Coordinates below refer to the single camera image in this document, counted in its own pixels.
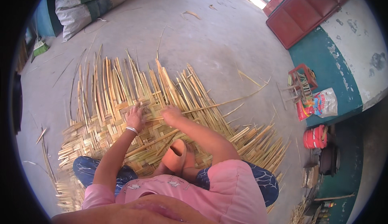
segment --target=red container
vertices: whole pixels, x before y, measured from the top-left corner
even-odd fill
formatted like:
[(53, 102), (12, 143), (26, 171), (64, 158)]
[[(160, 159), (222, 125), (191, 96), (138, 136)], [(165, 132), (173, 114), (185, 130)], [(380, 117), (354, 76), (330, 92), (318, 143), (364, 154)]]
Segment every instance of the red container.
[(306, 130), (303, 134), (303, 144), (307, 149), (324, 148), (327, 145), (327, 134), (322, 140), (324, 125), (320, 125), (316, 128)]

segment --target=green wall paint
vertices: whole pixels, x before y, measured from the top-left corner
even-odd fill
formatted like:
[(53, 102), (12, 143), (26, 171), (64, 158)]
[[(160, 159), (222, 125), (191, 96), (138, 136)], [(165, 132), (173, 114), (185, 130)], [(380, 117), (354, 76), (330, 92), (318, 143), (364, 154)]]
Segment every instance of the green wall paint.
[(338, 116), (320, 118), (312, 115), (307, 126), (334, 124), (362, 112), (360, 92), (341, 52), (321, 26), (318, 26), (289, 49), (294, 66), (301, 63), (317, 76), (319, 92), (332, 87), (338, 100)]
[(332, 200), (330, 224), (344, 224), (352, 212), (360, 188), (364, 146), (362, 121), (359, 116), (336, 124), (336, 144), (340, 151), (339, 171), (334, 177), (324, 176), (316, 198), (339, 197), (355, 193), (354, 197)]

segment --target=pink shirt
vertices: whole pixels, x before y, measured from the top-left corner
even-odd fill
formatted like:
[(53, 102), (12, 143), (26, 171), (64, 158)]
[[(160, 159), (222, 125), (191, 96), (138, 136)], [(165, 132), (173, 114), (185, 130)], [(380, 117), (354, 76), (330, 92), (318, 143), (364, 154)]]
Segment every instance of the pink shirt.
[(249, 165), (240, 160), (217, 163), (208, 170), (210, 189), (205, 190), (173, 175), (135, 179), (114, 197), (108, 187), (92, 184), (85, 191), (82, 209), (128, 203), (139, 197), (163, 194), (186, 202), (208, 219), (219, 223), (268, 223), (263, 195)]

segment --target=red door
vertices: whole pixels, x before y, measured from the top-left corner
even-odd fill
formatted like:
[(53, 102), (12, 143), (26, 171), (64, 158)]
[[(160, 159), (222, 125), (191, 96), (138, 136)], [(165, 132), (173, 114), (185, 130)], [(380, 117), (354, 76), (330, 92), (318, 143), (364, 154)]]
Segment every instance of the red door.
[(347, 0), (285, 0), (266, 23), (286, 49), (329, 18)]

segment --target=broom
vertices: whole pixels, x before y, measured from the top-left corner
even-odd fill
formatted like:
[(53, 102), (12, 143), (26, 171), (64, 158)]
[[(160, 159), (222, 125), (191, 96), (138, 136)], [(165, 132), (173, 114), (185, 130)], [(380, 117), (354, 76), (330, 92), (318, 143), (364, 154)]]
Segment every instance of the broom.
[(38, 34), (38, 15), (35, 15), (35, 32), (36, 32), (36, 41), (34, 44), (34, 53), (33, 56), (39, 56), (49, 49), (49, 46), (39, 37)]
[(49, 49), (49, 46), (42, 39), (36, 39), (34, 44), (34, 56), (39, 56)]

